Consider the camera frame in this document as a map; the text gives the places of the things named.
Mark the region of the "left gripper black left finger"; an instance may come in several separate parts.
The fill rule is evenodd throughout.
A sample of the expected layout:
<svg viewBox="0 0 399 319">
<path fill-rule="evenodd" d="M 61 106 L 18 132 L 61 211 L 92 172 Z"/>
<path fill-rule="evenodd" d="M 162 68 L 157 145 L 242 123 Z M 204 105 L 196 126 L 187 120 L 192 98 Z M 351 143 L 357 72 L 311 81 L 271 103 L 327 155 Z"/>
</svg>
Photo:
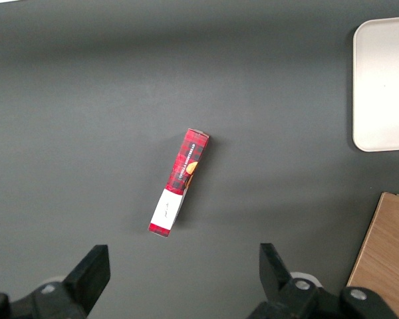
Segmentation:
<svg viewBox="0 0 399 319">
<path fill-rule="evenodd" d="M 87 318 L 110 280 L 107 245 L 95 245 L 62 280 L 12 301 L 0 292 L 0 318 Z"/>
</svg>

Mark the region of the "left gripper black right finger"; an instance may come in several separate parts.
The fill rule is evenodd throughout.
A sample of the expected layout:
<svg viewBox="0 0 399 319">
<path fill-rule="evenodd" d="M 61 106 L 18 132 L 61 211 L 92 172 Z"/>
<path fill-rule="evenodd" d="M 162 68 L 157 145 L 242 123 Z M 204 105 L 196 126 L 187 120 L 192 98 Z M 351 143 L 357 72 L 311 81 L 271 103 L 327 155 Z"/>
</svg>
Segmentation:
<svg viewBox="0 0 399 319">
<path fill-rule="evenodd" d="M 346 286 L 327 292 L 313 276 L 289 272 L 275 246 L 259 246 L 259 278 L 267 297 L 249 318 L 397 318 L 373 290 Z"/>
</svg>

